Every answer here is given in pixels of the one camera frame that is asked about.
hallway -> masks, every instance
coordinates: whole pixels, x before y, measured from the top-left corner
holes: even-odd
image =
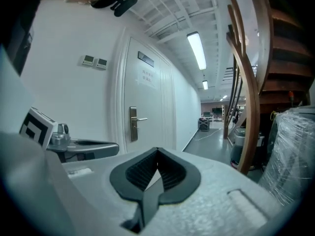
[[[223,122],[211,122],[209,132],[198,131],[184,152],[230,165],[232,145],[223,139]],[[261,170],[254,170],[249,171],[247,177],[258,182],[261,175]]]

